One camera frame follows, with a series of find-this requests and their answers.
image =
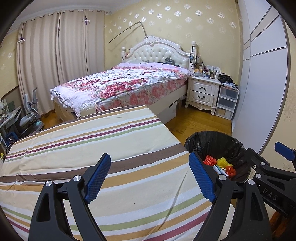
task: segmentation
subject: nightstand drawer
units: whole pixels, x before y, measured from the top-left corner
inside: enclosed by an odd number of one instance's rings
[[[208,95],[205,93],[190,91],[189,101],[205,104],[208,106],[212,106],[214,100],[214,96]]]
[[[209,95],[215,94],[215,84],[200,82],[198,80],[191,80],[191,90],[202,92]]]

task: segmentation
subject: red plastic wrapper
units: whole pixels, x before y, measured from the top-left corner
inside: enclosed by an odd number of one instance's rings
[[[209,166],[214,166],[217,164],[217,160],[213,158],[212,156],[207,155],[204,164],[209,165]]]
[[[237,174],[235,169],[233,167],[231,167],[231,166],[227,166],[225,169],[226,169],[226,173],[227,173],[227,175],[229,176],[230,179],[233,178]]]

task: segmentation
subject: curtain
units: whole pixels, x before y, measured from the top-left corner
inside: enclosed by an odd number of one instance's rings
[[[104,16],[104,11],[86,10],[89,20],[85,26],[88,75],[105,71]]]
[[[61,84],[87,76],[85,10],[60,12],[57,36],[58,73]]]
[[[60,85],[57,71],[56,29],[58,13],[45,14],[22,23],[20,37],[26,38],[17,46],[17,73],[22,97],[36,90],[39,113],[53,110],[49,90]]]

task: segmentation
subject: black plastic bag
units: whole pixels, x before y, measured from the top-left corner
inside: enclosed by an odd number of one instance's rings
[[[236,170],[232,181],[244,182],[250,174],[251,167],[242,160],[246,149],[237,139],[217,131],[196,132],[187,138],[185,148],[190,153],[196,151],[202,160],[210,155],[217,160],[224,157]]]

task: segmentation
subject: white headboard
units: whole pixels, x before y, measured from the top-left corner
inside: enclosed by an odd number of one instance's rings
[[[130,49],[126,55],[126,48],[122,48],[123,62],[128,63],[133,60],[149,62],[165,62],[166,58],[171,58],[177,65],[193,70],[190,64],[190,54],[184,52],[180,45],[169,40],[148,36],[142,42]]]

